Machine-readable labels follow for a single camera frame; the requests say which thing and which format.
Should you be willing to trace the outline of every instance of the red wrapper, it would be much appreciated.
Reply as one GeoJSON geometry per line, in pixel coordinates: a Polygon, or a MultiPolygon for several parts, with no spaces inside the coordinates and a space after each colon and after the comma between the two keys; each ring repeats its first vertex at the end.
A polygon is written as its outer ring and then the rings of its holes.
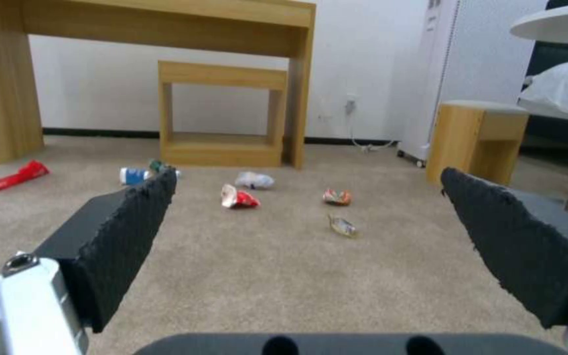
{"type": "Polygon", "coordinates": [[[258,207],[260,201],[245,191],[239,191],[231,185],[223,186],[220,192],[221,205],[228,209],[238,209],[242,207],[258,207]]]}
{"type": "Polygon", "coordinates": [[[0,179],[0,191],[47,174],[49,174],[49,170],[45,165],[32,160],[26,166],[20,168],[15,175],[2,177],[0,179]]]}

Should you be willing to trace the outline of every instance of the black baseboard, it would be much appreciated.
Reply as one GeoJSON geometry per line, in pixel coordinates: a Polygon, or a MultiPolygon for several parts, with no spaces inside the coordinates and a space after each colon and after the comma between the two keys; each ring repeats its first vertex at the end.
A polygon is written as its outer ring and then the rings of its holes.
{"type": "MultiPolygon", "coordinates": [[[[73,136],[73,137],[113,137],[123,139],[159,139],[157,131],[122,131],[122,130],[86,130],[80,128],[43,128],[44,135],[73,136]]],[[[321,137],[306,137],[306,144],[354,145],[350,139],[328,139],[321,137]]],[[[360,145],[384,145],[385,140],[356,140],[360,145]]]]}

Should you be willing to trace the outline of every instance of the plastic bag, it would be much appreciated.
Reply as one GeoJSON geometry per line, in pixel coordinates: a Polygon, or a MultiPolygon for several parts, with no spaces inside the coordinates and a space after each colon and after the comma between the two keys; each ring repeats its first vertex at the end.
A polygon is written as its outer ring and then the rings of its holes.
{"type": "Polygon", "coordinates": [[[346,236],[348,238],[356,238],[358,235],[358,231],[347,220],[340,218],[338,216],[327,215],[327,218],[330,220],[330,227],[333,231],[341,234],[342,236],[346,236]]]}
{"type": "Polygon", "coordinates": [[[239,173],[236,178],[236,186],[245,186],[250,189],[270,189],[275,184],[275,180],[268,175],[256,174],[251,171],[239,173]]]}

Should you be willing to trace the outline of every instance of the beige carpet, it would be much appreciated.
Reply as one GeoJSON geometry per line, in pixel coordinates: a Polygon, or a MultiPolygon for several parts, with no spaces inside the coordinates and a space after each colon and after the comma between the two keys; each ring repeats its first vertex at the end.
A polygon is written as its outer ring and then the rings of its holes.
{"type": "MultiPolygon", "coordinates": [[[[45,140],[34,158],[52,174],[0,192],[0,268],[88,198],[119,189],[120,167],[145,166],[158,150],[156,140],[45,140]]],[[[20,164],[0,166],[0,176],[20,164]]],[[[304,170],[261,170],[277,188],[255,194],[255,211],[219,204],[241,169],[182,170],[152,252],[90,354],[128,354],[180,332],[506,332],[560,342],[562,329],[542,330],[498,287],[448,200],[393,149],[309,145],[304,170]],[[323,205],[327,187],[350,189],[353,205],[323,205]],[[327,213],[362,238],[333,234],[327,213]]],[[[565,195],[568,170],[524,159],[514,186],[565,195]]]]}

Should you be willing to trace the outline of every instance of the wooden stool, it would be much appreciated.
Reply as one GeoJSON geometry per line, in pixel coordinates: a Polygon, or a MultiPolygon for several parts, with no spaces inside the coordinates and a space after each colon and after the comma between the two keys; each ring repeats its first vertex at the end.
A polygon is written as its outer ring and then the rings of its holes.
{"type": "Polygon", "coordinates": [[[287,85],[288,76],[285,71],[160,61],[159,110],[161,113],[162,160],[177,166],[281,166],[287,85]],[[174,132],[172,129],[173,83],[270,90],[266,135],[174,132]]]}
{"type": "Polygon", "coordinates": [[[440,104],[426,178],[440,185],[440,174],[453,167],[508,185],[523,140],[527,111],[480,101],[440,104]]]}

